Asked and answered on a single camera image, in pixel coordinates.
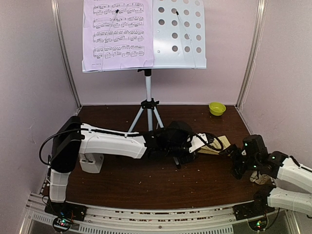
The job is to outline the yellow sheet music page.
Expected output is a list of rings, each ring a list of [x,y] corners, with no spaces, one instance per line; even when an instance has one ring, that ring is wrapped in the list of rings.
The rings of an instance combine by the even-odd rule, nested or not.
[[[222,143],[224,149],[228,148],[231,145],[229,140],[227,139],[227,137],[225,135],[219,136],[218,139]],[[217,149],[221,148],[220,143],[216,139],[213,141],[213,143],[211,143],[211,146],[213,146]],[[213,150],[207,146],[203,146],[198,152],[201,154],[210,154],[210,155],[218,155],[219,154],[219,151]]]

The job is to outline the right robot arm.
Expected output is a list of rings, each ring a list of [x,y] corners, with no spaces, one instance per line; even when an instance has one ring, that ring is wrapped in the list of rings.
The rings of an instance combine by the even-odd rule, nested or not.
[[[267,175],[291,183],[302,190],[292,192],[274,185],[265,185],[253,196],[253,202],[243,208],[234,208],[237,219],[245,219],[251,215],[264,215],[274,208],[282,208],[312,215],[312,170],[299,163],[293,156],[280,151],[269,153],[261,135],[250,135],[243,139],[243,147],[235,144],[223,147],[220,155],[229,156],[233,162],[232,175],[241,179],[246,171],[256,171],[259,175]]]

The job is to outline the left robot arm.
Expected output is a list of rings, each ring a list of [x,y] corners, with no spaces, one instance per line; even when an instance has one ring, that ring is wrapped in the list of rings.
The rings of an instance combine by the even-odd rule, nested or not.
[[[195,156],[203,145],[185,122],[173,122],[170,127],[148,132],[121,132],[82,123],[77,116],[70,117],[57,133],[42,143],[40,155],[48,141],[52,141],[51,154],[45,162],[49,168],[48,197],[52,210],[59,216],[70,212],[70,205],[65,202],[66,189],[78,159],[102,165],[103,155],[132,159],[171,155],[181,163],[184,157]]]

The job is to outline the purple sheet music page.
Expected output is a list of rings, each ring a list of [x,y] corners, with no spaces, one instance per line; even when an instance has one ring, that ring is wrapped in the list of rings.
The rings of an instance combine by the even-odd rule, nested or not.
[[[151,0],[84,1],[83,72],[153,67],[153,40]]]

